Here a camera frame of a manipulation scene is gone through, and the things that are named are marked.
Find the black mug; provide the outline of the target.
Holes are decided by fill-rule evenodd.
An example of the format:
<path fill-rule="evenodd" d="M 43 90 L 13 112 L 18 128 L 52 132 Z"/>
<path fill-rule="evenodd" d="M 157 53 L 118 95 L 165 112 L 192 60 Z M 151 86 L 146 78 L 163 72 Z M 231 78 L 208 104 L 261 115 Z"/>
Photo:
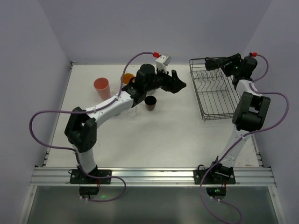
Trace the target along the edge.
<path fill-rule="evenodd" d="M 220 67 L 221 67 L 221 63 L 220 63 L 219 59 L 210 58 L 210 57 L 205 58 L 206 70 L 208 70 L 208 71 L 216 70 L 216 69 L 219 69 Z"/>

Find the white patterned mug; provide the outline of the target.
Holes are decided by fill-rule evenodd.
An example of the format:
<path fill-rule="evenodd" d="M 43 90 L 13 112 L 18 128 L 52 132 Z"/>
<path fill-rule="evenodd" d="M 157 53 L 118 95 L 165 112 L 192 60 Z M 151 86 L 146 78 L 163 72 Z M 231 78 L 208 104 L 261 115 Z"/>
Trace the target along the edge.
<path fill-rule="evenodd" d="M 123 85 L 127 85 L 129 82 L 130 82 L 130 80 L 132 79 L 132 78 L 134 78 L 135 76 L 133 75 L 133 74 L 131 74 L 131 73 L 125 73 L 124 75 L 123 75 L 123 77 L 121 77 L 121 83 L 123 84 Z"/>

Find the brown ceramic cup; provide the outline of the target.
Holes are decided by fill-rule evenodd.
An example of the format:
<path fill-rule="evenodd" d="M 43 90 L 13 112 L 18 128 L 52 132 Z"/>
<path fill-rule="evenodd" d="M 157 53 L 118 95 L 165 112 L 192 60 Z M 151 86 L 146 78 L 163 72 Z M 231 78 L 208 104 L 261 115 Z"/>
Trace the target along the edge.
<path fill-rule="evenodd" d="M 146 110 L 153 111 L 156 107 L 157 99 L 154 96 L 150 95 L 145 98 L 144 102 Z"/>

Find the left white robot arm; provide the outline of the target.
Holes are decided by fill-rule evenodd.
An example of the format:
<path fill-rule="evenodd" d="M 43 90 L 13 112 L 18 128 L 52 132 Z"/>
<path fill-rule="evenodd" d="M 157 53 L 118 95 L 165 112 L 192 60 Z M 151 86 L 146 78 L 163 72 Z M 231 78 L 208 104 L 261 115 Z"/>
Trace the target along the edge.
<path fill-rule="evenodd" d="M 151 64 L 143 64 L 134 79 L 122 87 L 115 97 L 85 110 L 74 108 L 64 133 L 76 151 L 78 168 L 87 176 L 95 175 L 97 165 L 93 146 L 97 141 L 97 129 L 104 122 L 144 101 L 149 91 L 161 88 L 177 93 L 185 87 L 186 83 L 178 78 L 175 70 L 169 73 Z"/>

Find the clear glass cup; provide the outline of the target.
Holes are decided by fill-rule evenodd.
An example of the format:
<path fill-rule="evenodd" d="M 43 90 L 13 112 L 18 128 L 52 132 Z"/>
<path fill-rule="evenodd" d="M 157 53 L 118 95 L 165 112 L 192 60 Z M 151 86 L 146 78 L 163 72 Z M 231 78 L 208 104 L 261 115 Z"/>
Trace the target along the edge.
<path fill-rule="evenodd" d="M 133 107 L 127 110 L 128 116 L 134 118 L 137 116 L 137 107 Z"/>

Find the pink plastic cup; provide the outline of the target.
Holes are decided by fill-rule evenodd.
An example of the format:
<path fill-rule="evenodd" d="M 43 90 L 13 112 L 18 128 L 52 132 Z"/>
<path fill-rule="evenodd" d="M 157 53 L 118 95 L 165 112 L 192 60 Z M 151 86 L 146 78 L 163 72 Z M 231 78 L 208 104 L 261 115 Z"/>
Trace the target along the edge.
<path fill-rule="evenodd" d="M 100 77 L 96 79 L 93 86 L 102 100 L 107 100 L 111 97 L 109 81 L 106 78 Z"/>

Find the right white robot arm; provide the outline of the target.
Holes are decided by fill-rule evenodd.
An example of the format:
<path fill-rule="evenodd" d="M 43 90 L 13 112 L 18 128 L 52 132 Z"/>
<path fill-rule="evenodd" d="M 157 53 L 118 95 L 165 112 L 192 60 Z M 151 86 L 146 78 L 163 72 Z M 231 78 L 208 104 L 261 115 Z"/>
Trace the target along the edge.
<path fill-rule="evenodd" d="M 229 141 L 202 175 L 203 183 L 232 179 L 235 160 L 245 142 L 264 124 L 271 100 L 257 92 L 251 78 L 257 67 L 257 56 L 254 52 L 246 57 L 237 53 L 229 57 L 205 58 L 206 70 L 221 69 L 225 76 L 232 77 L 232 85 L 241 98 L 233 114 L 234 128 Z"/>

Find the black wire dish rack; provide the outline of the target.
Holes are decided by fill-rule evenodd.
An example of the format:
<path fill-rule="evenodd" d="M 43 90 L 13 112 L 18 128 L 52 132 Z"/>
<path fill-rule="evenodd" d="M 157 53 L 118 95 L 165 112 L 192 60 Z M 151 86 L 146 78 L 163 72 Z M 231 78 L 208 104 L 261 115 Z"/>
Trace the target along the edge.
<path fill-rule="evenodd" d="M 206 70 L 204 58 L 190 59 L 189 68 L 202 119 L 232 119 L 240 100 L 232 77 L 221 69 Z"/>

